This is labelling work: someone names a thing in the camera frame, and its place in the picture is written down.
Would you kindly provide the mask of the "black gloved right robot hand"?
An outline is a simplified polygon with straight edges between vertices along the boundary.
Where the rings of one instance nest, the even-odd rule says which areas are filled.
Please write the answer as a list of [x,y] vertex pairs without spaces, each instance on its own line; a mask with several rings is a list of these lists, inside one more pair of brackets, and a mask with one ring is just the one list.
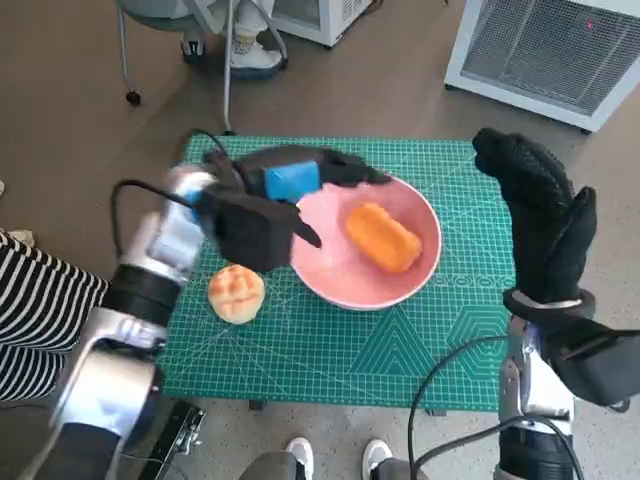
[[497,180],[511,216],[516,289],[539,304],[576,301],[597,228],[596,192],[575,192],[564,165],[517,133],[481,129],[475,165]]

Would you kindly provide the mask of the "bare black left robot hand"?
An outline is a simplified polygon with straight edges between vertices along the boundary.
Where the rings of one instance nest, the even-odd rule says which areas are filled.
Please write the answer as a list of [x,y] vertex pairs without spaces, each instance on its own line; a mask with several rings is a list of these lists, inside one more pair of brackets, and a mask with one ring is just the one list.
[[265,148],[234,162],[248,193],[278,202],[297,203],[326,183],[355,188],[384,185],[391,177],[357,155],[304,145]]

